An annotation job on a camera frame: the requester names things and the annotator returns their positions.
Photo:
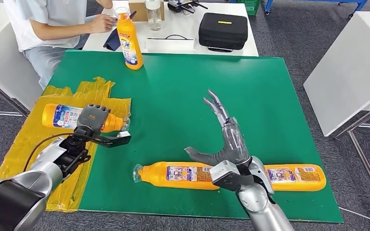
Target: bottle label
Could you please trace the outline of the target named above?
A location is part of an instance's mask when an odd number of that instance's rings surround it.
[[[288,168],[270,168],[267,170],[272,183],[293,183],[297,179],[292,171]]]
[[[135,52],[135,47],[133,43],[128,40],[129,37],[129,35],[119,33],[121,50],[124,55],[124,61],[127,64],[136,65],[138,64],[137,53]]]
[[[297,178],[303,182],[320,182],[321,177],[315,167],[297,167],[295,169]]]
[[[69,107],[58,105],[54,112],[53,126],[57,128],[72,128],[77,127],[77,119],[83,109],[77,107]]]
[[[300,182],[320,182],[321,177],[315,167],[296,167],[294,172],[288,168],[270,168],[267,170],[272,184]]]
[[[211,174],[209,173],[211,167],[167,167],[167,180],[175,181],[212,181]]]

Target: silver robotic arm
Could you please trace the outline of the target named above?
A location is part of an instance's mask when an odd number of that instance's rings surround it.
[[[46,147],[30,170],[0,180],[0,231],[28,231],[33,228],[45,211],[50,194],[80,164],[90,160],[86,142],[115,147],[130,141],[131,136],[127,131],[120,132],[116,137],[100,136],[108,113],[105,107],[86,106],[78,118],[74,133],[66,139],[57,138]]]
[[[219,98],[210,90],[213,101],[205,99],[222,127],[224,147],[214,155],[203,154],[192,147],[185,148],[198,162],[214,166],[210,169],[213,184],[236,192],[256,231],[293,231],[286,215],[272,199],[271,181],[263,163],[250,156],[235,118],[229,117]]]

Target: floor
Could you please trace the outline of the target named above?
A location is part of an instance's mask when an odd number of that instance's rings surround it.
[[[338,205],[370,217],[370,181],[352,143],[347,136],[340,141],[323,137],[303,89],[304,81],[346,25],[347,17],[356,4],[337,6],[332,2],[275,0],[269,16],[264,16],[264,4],[262,3],[257,16],[250,17],[259,55],[285,59]],[[370,10],[370,1],[363,10]],[[88,14],[98,12],[97,3],[89,0]],[[0,110],[10,108],[0,100]],[[23,121],[22,117],[0,116],[0,163]],[[356,134],[370,161],[370,129],[359,128]],[[369,220],[348,212],[343,212],[342,215],[344,224],[293,223],[293,226],[296,231],[370,230]],[[34,230],[238,231],[251,230],[251,224],[248,220],[48,212],[40,218]]]

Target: gray pants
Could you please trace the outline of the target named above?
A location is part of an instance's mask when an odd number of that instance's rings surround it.
[[[79,43],[73,49],[81,49],[89,35],[80,36]],[[39,84],[45,89],[52,78],[54,71],[66,53],[66,48],[40,46],[23,52],[35,71],[40,76]]]

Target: green crate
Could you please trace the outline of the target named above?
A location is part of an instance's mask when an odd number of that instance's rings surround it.
[[[260,0],[238,0],[238,3],[244,3],[248,15],[255,16],[260,5]]]

